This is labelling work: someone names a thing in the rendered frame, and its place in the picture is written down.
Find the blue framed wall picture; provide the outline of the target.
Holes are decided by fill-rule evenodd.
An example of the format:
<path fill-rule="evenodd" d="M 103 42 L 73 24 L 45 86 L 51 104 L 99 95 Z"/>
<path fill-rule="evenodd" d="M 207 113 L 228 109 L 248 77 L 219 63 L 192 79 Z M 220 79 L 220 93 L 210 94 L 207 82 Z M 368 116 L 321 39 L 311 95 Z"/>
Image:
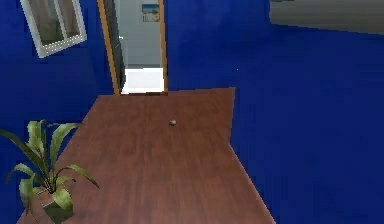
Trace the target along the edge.
<path fill-rule="evenodd" d="M 144 22 L 159 22 L 159 5 L 158 4 L 143 4 L 142 14 Z"/>

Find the green potted house plant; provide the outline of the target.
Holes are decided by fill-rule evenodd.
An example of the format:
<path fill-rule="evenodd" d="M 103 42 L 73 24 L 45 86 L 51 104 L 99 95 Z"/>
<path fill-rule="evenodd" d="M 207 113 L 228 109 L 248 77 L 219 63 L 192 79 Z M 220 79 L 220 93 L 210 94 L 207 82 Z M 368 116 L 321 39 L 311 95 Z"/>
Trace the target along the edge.
<path fill-rule="evenodd" d="M 29 121 L 27 124 L 28 140 L 22 141 L 17 135 L 0 129 L 0 136 L 10 140 L 27 157 L 34 166 L 30 168 L 24 163 L 16 164 L 7 174 L 8 183 L 14 172 L 27 175 L 19 182 L 19 195 L 22 200 L 25 215 L 33 211 L 34 199 L 37 199 L 53 224 L 62 224 L 74 215 L 74 204 L 69 189 L 65 186 L 68 181 L 76 179 L 63 175 L 64 170 L 72 170 L 81 174 L 86 180 L 99 188 L 96 180 L 84 168 L 71 164 L 56 168 L 59 150 L 67 135 L 78 128 L 80 123 L 49 123 L 47 120 Z"/>

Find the white framed window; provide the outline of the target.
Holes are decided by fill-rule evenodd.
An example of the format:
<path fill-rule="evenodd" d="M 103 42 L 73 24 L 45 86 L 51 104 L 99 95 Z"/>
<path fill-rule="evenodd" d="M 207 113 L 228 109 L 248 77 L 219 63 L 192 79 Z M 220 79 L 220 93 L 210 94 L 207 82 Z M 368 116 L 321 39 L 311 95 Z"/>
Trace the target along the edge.
<path fill-rule="evenodd" d="M 39 58 L 87 40 L 79 0 L 20 0 Z"/>

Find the dark grey room door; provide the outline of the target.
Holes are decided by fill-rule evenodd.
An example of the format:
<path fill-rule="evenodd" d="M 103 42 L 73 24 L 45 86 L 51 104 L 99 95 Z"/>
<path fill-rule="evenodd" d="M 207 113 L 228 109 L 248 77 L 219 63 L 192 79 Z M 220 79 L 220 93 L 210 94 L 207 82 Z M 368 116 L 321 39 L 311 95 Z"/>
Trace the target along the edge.
<path fill-rule="evenodd" d="M 122 92 L 126 78 L 122 46 L 119 38 L 118 20 L 115 0 L 103 0 L 108 32 L 111 43 L 113 67 L 119 92 Z"/>

